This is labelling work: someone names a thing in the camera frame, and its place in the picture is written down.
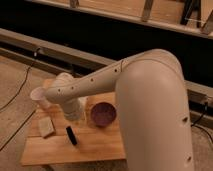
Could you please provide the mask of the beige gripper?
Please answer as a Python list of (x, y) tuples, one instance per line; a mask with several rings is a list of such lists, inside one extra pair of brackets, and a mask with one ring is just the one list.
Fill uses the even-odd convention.
[(69, 121), (78, 121), (84, 118), (85, 103), (79, 99), (72, 99), (61, 105), (64, 116)]

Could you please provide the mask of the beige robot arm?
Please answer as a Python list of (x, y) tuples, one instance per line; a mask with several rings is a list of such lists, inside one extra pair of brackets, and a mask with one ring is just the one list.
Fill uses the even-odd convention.
[(188, 96), (177, 58), (162, 49), (117, 61), (77, 80), (56, 78), (46, 98), (115, 93), (129, 171), (194, 171)]

